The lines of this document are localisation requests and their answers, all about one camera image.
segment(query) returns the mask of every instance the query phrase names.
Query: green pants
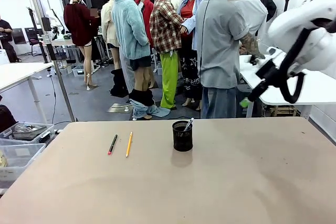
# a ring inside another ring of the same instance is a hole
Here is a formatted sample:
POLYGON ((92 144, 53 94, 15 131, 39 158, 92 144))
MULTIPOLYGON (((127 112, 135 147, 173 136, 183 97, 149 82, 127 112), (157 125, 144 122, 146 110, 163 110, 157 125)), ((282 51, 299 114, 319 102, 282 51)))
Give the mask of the green pants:
POLYGON ((170 56, 170 52, 160 54, 162 64, 162 89, 161 107, 171 109, 175 106, 175 93, 179 75, 179 57, 177 51, 170 56))

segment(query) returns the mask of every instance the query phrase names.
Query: tattooed arm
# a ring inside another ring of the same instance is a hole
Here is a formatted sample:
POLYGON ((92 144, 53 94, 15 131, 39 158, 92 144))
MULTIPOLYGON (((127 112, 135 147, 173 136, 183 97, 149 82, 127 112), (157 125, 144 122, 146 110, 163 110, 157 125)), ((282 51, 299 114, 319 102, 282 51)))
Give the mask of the tattooed arm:
POLYGON ((255 55, 257 58, 265 59, 265 56, 259 52, 257 40, 250 33, 241 38, 240 41, 250 54, 255 55))

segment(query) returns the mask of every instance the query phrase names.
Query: lowered jeans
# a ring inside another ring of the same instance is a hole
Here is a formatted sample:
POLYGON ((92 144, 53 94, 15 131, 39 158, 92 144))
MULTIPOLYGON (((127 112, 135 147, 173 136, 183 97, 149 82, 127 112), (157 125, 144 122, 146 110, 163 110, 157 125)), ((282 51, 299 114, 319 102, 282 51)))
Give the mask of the lowered jeans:
POLYGON ((236 117, 236 88, 203 88, 201 119, 236 117))

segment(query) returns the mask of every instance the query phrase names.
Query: gray pants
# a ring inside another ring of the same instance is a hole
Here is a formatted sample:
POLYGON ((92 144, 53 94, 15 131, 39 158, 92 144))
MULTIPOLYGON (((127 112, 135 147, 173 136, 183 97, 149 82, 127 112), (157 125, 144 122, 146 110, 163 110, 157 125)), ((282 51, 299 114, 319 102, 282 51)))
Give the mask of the gray pants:
POLYGON ((129 93, 131 93, 135 86, 134 72, 130 65, 130 60, 125 57, 125 55, 123 54, 121 50, 121 47, 119 47, 119 55, 120 55, 120 63, 121 63, 122 72, 124 74, 127 90, 129 93))
POLYGON ((203 88, 202 119, 236 117, 236 88, 203 88))

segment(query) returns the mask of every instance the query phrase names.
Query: black pants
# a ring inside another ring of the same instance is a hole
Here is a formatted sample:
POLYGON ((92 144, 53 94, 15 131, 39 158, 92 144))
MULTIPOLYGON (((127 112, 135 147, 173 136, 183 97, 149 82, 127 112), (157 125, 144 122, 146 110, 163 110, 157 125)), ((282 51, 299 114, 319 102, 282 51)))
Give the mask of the black pants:
POLYGON ((198 76, 197 51, 192 50, 193 36, 182 37, 182 48, 179 50, 184 94, 196 101, 202 99, 202 85, 198 76))
POLYGON ((14 50, 14 47, 7 40, 2 40, 1 43, 2 43, 3 48, 6 50, 9 61, 10 62, 18 62, 19 59, 16 56, 16 52, 14 50))

